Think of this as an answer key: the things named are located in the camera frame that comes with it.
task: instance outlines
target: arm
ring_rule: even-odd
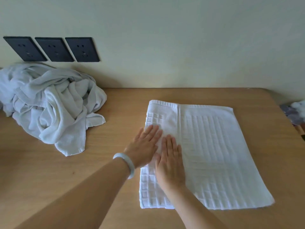
[[[151,161],[162,135],[157,131],[152,125],[141,129],[124,150],[135,168]],[[99,228],[129,174],[127,163],[115,158],[17,228]]]
[[[162,154],[156,154],[158,184],[174,205],[187,229],[226,229],[185,186],[182,149],[175,138],[162,138]]]

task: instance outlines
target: forearm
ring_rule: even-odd
[[[112,160],[18,229],[99,228],[129,173],[123,159]]]
[[[186,187],[166,191],[187,229],[227,228]]]

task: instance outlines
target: folded towel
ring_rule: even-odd
[[[233,109],[151,100],[146,123],[182,146],[186,186],[208,209],[268,206],[274,199],[254,164]],[[173,209],[155,176],[155,164],[141,168],[141,208]]]
[[[95,114],[105,92],[94,78],[43,64],[15,64],[0,70],[0,103],[30,135],[65,156],[85,150],[86,129],[105,123]]]

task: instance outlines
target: black outlet plate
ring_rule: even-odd
[[[52,62],[73,62],[74,59],[62,38],[35,38]]]
[[[31,37],[5,36],[4,40],[25,62],[47,61],[44,54],[38,49]]]
[[[92,38],[66,38],[78,62],[99,62]]]

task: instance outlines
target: wooden table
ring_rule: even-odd
[[[65,157],[0,114],[0,228],[14,228],[121,152],[144,125],[149,100],[229,106],[234,109],[254,162],[276,203],[214,211],[229,227],[304,228],[305,143],[259,88],[106,89],[98,113],[106,123],[87,131],[86,150]],[[174,210],[141,209],[139,170],[128,180],[101,228],[184,228]]]

